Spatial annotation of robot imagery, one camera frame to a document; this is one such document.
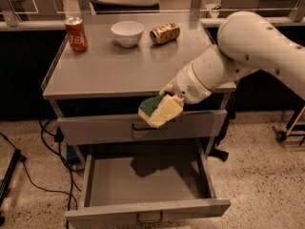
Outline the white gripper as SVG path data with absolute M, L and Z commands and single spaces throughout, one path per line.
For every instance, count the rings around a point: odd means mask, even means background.
M 189 63 L 178 72 L 174 80 L 159 91 L 159 94 L 165 94 L 165 97 L 158 108 L 151 117 L 143 118 L 153 128 L 159 128 L 179 116 L 183 112 L 184 102 L 197 104 L 212 92 L 201 84 L 193 71 L 193 63 Z

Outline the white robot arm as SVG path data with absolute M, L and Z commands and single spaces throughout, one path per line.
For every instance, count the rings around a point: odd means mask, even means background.
M 238 11 L 219 26 L 217 43 L 185 65 L 158 96 L 144 100 L 138 114 L 159 128 L 186 104 L 208 98 L 220 85 L 258 70 L 271 74 L 305 99 L 305 49 L 260 15 Z

